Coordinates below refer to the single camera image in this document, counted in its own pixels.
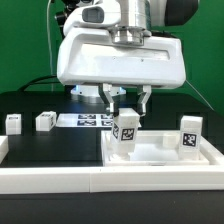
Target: black robot component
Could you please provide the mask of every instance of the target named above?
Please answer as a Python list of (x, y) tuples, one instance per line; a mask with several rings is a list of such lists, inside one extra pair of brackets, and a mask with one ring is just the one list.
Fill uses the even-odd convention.
[[(56, 13), (55, 19), (57, 20), (57, 23), (60, 27), (61, 34), (64, 37), (63, 27), (64, 27), (64, 24), (65, 24), (65, 21), (69, 17), (69, 15), (76, 8), (78, 8), (77, 4), (80, 3), (80, 0), (62, 0), (62, 2), (65, 4), (64, 11)], [(81, 2), (88, 4), (88, 3), (91, 3), (92, 0), (81, 0)]]
[(198, 0), (167, 0), (165, 25), (179, 26), (185, 24), (198, 10)]

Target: cable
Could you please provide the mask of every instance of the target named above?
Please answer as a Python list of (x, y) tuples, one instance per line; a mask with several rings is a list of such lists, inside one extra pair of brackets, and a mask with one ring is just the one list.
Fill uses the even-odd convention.
[(48, 39), (48, 50), (50, 59), (50, 71), (53, 74), (53, 56), (52, 56), (52, 46), (51, 46), (51, 29), (50, 29), (50, 5), (52, 0), (48, 1), (47, 4), (47, 39)]
[(205, 97), (188, 81), (186, 80), (186, 83), (205, 101), (205, 103), (209, 106), (211, 110), (214, 110), (214, 108), (211, 106), (211, 104), (205, 99)]
[(42, 76), (42, 77), (33, 79), (32, 81), (28, 82), (27, 84), (21, 86), (17, 91), (23, 92), (27, 87), (29, 87), (31, 85), (41, 84), (39, 81), (47, 80), (47, 79), (52, 79), (52, 78), (56, 78), (56, 77), (57, 77), (56, 75), (50, 75), (50, 76)]

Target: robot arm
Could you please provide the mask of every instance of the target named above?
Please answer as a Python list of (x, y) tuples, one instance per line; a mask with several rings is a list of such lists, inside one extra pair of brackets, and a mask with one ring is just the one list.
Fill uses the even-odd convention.
[[(151, 88), (172, 89), (185, 82), (180, 40), (154, 37), (150, 32), (151, 25), (186, 22), (182, 17), (173, 19), (171, 5), (178, 11), (180, 6), (199, 3), (175, 2), (176, 8), (173, 0), (100, 0), (74, 9), (64, 24), (58, 79), (64, 85), (100, 86), (100, 95), (114, 115), (118, 110), (110, 96), (112, 85), (137, 87), (138, 112), (144, 115)], [(186, 18), (197, 7), (191, 9)]]

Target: white block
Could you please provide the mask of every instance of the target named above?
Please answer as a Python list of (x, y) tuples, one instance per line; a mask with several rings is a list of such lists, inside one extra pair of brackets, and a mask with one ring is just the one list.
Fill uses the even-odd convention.
[(0, 163), (9, 151), (8, 136), (0, 136)]
[(21, 114), (8, 114), (5, 121), (6, 135), (21, 135)]
[(180, 159), (199, 159), (202, 117), (183, 116), (180, 127)]
[(116, 154), (111, 159), (128, 159), (125, 154), (134, 151), (139, 118), (139, 114), (131, 108), (119, 109), (119, 115), (113, 120), (110, 137), (111, 148)]
[(43, 112), (38, 117), (36, 117), (36, 130), (50, 131), (56, 125), (56, 117), (56, 112)]

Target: black cable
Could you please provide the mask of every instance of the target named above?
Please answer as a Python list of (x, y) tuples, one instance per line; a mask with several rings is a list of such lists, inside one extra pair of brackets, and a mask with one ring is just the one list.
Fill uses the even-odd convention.
[(49, 75), (49, 76), (42, 76), (42, 77), (33, 79), (32, 81), (28, 82), (27, 84), (21, 86), (17, 91), (23, 92), (26, 88), (28, 88), (31, 85), (41, 84), (41, 83), (38, 83), (39, 81), (46, 80), (46, 79), (52, 79), (52, 78), (57, 78), (57, 76), (56, 75)]

